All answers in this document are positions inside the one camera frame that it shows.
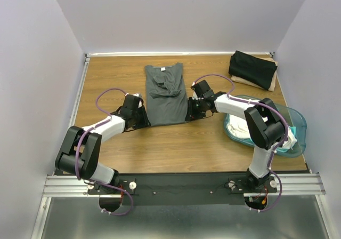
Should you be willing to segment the grey t-shirt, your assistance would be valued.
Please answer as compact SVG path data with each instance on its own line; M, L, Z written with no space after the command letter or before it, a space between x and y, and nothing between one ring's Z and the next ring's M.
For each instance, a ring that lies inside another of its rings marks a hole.
M183 64L144 68L146 75L147 117L151 126L185 123L188 97L183 78Z

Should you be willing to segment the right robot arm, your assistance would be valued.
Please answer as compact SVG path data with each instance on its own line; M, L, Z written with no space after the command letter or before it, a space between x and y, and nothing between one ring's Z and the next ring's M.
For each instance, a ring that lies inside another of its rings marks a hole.
M194 82L188 99L187 122L204 119L206 112L225 113L242 118L254 143L253 159L243 182L251 192L263 188L269 179L273 156L287 139L289 126L271 99L246 100L226 92L215 93L206 80Z

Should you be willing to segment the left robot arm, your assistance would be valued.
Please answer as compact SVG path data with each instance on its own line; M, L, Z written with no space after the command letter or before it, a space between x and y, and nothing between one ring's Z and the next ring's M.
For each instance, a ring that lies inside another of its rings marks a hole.
M55 168L78 179L100 183L107 194L119 186L119 172L99 162L101 144L128 131L150 126L144 101L139 93L127 94L123 105L105 119L83 128L71 126L55 159Z

